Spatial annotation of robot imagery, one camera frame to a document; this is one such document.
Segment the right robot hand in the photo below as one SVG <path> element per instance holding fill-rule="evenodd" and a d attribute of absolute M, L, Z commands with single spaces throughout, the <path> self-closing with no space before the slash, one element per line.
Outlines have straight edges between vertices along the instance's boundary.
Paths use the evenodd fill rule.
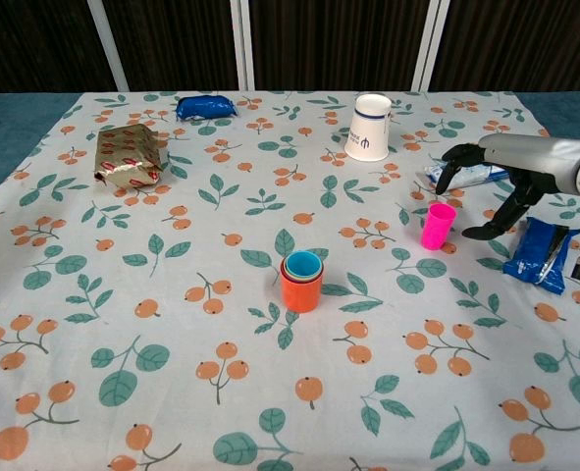
<path fill-rule="evenodd" d="M 546 194 L 580 195 L 580 140 L 534 135 L 495 133 L 478 143 L 457 144 L 442 157 L 445 163 L 436 184 L 436 194 L 447 189 L 463 168 L 497 166 L 507 171 L 514 191 L 482 226 L 462 235 L 492 240 L 503 235 Z"/>

